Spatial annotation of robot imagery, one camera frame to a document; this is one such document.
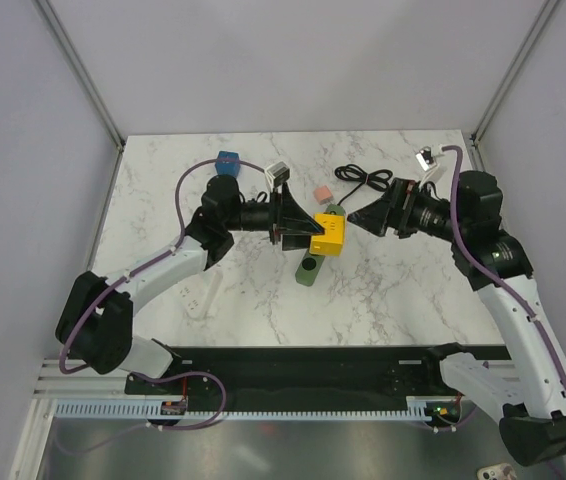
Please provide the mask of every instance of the yellow cube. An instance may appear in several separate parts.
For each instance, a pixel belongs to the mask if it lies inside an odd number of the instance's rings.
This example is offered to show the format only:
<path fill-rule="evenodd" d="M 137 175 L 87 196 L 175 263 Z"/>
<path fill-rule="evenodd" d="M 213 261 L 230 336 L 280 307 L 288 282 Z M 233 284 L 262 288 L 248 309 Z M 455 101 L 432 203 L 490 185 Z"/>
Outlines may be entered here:
<path fill-rule="evenodd" d="M 331 213 L 317 213 L 314 215 L 314 220 L 325 229 L 325 234 L 312 236 L 310 253 L 312 255 L 340 255 L 345 241 L 345 217 Z"/>

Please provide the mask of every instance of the gray floor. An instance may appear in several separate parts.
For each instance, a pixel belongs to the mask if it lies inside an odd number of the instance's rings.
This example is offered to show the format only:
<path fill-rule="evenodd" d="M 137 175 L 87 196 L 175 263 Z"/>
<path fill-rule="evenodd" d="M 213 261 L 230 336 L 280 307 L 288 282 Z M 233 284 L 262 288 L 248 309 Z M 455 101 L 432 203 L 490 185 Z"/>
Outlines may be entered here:
<path fill-rule="evenodd" d="M 56 421 L 66 448 L 93 445 L 128 421 Z M 143 429 L 79 457 L 48 445 L 54 480 L 468 479 L 479 468 L 507 462 L 519 480 L 556 476 L 547 465 L 517 467 L 496 425 L 479 413 L 457 433 L 434 435 L 390 422 L 227 421 L 195 432 Z M 563 461 L 556 461 L 566 479 Z"/>

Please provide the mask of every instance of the pink block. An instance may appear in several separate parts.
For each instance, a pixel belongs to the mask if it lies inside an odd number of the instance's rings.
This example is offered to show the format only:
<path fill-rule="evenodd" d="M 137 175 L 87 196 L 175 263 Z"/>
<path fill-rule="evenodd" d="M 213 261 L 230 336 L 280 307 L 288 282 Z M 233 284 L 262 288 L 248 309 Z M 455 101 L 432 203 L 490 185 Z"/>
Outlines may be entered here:
<path fill-rule="evenodd" d="M 330 192 L 330 189 L 325 185 L 314 190 L 314 198 L 316 198 L 316 201 L 319 202 L 320 205 L 334 201 L 332 192 Z"/>

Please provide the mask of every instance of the marble table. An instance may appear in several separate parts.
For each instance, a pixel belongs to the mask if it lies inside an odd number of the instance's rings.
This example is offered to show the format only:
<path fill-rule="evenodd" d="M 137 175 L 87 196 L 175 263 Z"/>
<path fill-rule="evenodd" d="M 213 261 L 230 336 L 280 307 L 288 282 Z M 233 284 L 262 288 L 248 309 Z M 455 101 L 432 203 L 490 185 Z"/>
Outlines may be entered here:
<path fill-rule="evenodd" d="M 460 131 L 263 133 L 154 135 L 128 139 L 104 223 L 93 270 L 105 275 L 167 244 L 178 233 L 174 187 L 192 164 L 219 150 L 268 166 L 283 160 L 292 170 L 289 186 L 310 213 L 323 211 L 312 192 L 328 185 L 338 199 L 353 184 L 334 177 L 334 168 L 357 163 L 373 171 L 389 168 L 398 177 L 419 178 L 414 152 L 425 145 L 463 145 Z M 450 168 L 439 182 L 449 196 Z M 465 168 L 470 168 L 466 160 Z M 182 205 L 189 222 L 200 205 L 214 166 L 185 181 Z M 265 190 L 262 174 L 242 167 L 241 190 L 251 198 Z M 344 203 L 348 211 L 378 198 L 361 188 Z M 328 258 L 316 283 L 296 283 L 302 251 L 282 252 L 261 233 L 235 233 L 236 244 L 214 268 L 223 281 L 209 314 L 192 319 L 174 289 L 148 304 L 134 330 L 171 345 L 326 346 L 423 345 L 459 341 L 502 344 L 487 310 L 456 270 L 449 244 L 417 234 L 377 238 L 348 225 L 339 257 Z"/>

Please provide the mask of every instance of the blue block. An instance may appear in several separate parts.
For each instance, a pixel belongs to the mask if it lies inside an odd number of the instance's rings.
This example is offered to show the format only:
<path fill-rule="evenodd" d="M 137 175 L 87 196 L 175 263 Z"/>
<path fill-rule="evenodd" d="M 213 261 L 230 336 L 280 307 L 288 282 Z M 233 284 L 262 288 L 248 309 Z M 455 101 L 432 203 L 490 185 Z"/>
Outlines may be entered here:
<path fill-rule="evenodd" d="M 234 178 L 239 176 L 241 164 L 237 161 L 239 154 L 236 152 L 219 152 L 216 157 L 216 173 L 219 175 L 232 175 Z"/>

